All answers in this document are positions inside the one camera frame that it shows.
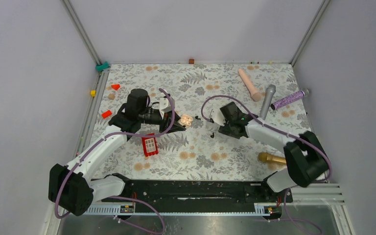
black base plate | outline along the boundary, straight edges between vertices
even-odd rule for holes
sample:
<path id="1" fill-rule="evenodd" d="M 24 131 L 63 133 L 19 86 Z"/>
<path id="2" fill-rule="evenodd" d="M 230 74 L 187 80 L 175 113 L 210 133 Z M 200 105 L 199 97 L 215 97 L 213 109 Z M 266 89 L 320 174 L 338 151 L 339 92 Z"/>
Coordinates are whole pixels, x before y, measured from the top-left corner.
<path id="1" fill-rule="evenodd" d="M 264 195 L 261 182 L 246 181 L 165 181 L 129 180 L 115 174 L 126 183 L 121 196 L 136 197 L 151 204 L 158 212 L 255 212 L 254 203 L 276 203 L 284 191 Z M 121 202 L 106 198 L 103 202 Z M 293 202 L 292 194 L 286 202 Z M 135 212 L 152 212 L 137 203 Z"/>

floral pattern surface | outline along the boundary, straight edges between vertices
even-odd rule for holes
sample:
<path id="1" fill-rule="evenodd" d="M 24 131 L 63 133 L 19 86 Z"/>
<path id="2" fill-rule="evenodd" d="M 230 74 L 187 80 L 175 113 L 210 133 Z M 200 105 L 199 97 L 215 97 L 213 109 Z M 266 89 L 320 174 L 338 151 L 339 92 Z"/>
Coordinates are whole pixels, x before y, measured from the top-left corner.
<path id="1" fill-rule="evenodd" d="M 290 65 L 233 65 L 233 64 L 157 64 L 112 65 L 94 126 L 92 141 L 97 140 L 108 121 L 101 114 L 111 110 L 115 114 L 126 102 L 134 88 L 148 91 L 151 102 L 163 94 L 163 88 L 175 99 L 176 112 L 192 117 L 201 116 L 201 106 L 213 95 L 234 96 L 253 113 L 259 114 L 263 98 L 254 102 L 237 70 L 246 71 L 263 96 L 270 84 L 276 86 L 273 101 L 298 91 Z M 112 84 L 120 84 L 115 91 Z M 204 108 L 208 116 L 212 109 L 219 109 L 231 102 L 226 98 L 211 100 Z M 303 133 L 309 123 L 301 100 L 276 111 L 269 110 L 266 123 L 282 130 Z M 260 152 L 282 156 L 276 149 L 250 138 L 239 140 L 218 133 L 218 125 L 205 120 L 194 120 L 184 132 L 175 132 L 157 138 L 159 154 L 145 157 L 141 138 L 132 137 L 117 149 L 95 174 L 102 178 L 121 173 L 132 179 L 174 180 L 262 180 L 283 166 L 265 164 L 258 160 Z M 139 133 L 158 133 L 158 126 L 142 125 Z"/>

red block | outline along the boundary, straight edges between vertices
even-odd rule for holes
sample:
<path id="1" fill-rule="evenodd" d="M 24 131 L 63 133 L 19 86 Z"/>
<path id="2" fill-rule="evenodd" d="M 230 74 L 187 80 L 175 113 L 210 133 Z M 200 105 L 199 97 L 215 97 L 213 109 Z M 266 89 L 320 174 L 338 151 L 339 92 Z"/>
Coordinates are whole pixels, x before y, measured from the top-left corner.
<path id="1" fill-rule="evenodd" d="M 156 143 L 156 138 L 142 138 L 143 152 L 146 157 L 158 154 L 158 144 Z"/>
<path id="2" fill-rule="evenodd" d="M 115 89 L 115 91 L 119 90 L 120 85 L 119 84 L 114 84 L 112 85 L 112 88 Z"/>
<path id="3" fill-rule="evenodd" d="M 112 115 L 112 111 L 107 110 L 106 112 L 102 113 L 101 116 L 103 119 L 106 119 L 108 116 Z"/>

floor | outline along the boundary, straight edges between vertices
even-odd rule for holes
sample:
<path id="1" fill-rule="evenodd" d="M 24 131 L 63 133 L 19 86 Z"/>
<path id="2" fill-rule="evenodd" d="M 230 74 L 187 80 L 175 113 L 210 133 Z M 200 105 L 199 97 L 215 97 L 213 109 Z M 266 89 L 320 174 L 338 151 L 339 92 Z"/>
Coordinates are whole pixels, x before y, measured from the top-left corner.
<path id="1" fill-rule="evenodd" d="M 263 99 L 254 102 L 238 76 L 242 68 L 263 95 L 270 84 L 276 86 L 273 100 L 298 91 L 296 78 L 290 65 L 233 65 L 233 64 L 157 64 L 112 65 L 104 90 L 92 141 L 107 126 L 110 117 L 101 114 L 111 110 L 114 114 L 134 88 L 148 91 L 151 102 L 162 94 L 163 88 L 175 99 L 176 112 L 200 116 L 200 108 L 207 97 L 225 94 L 236 97 L 256 114 L 260 113 Z M 111 85 L 120 84 L 115 91 Z M 225 98 L 211 100 L 205 106 L 208 115 L 230 101 Z M 276 111 L 270 109 L 266 122 L 292 133 L 309 130 L 309 123 L 301 100 Z M 132 137 L 127 144 L 110 156 L 95 174 L 102 178 L 119 172 L 132 179 L 174 180 L 261 180 L 281 169 L 277 164 L 258 161 L 260 152 L 278 156 L 281 153 L 262 142 L 241 138 L 239 140 L 218 133 L 218 125 L 194 120 L 184 132 L 157 138 L 159 154 L 146 158 L 141 139 Z M 158 133 L 158 127 L 142 125 L 139 133 Z"/>

gold microphone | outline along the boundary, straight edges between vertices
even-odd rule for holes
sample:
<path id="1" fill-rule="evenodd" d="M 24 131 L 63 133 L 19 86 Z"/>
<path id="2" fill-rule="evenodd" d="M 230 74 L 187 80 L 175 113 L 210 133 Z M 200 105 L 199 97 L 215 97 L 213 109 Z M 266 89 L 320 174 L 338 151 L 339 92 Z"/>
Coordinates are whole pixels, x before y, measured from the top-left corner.
<path id="1" fill-rule="evenodd" d="M 286 158 L 279 157 L 270 153 L 259 153 L 258 159 L 264 163 L 277 163 L 286 165 Z"/>

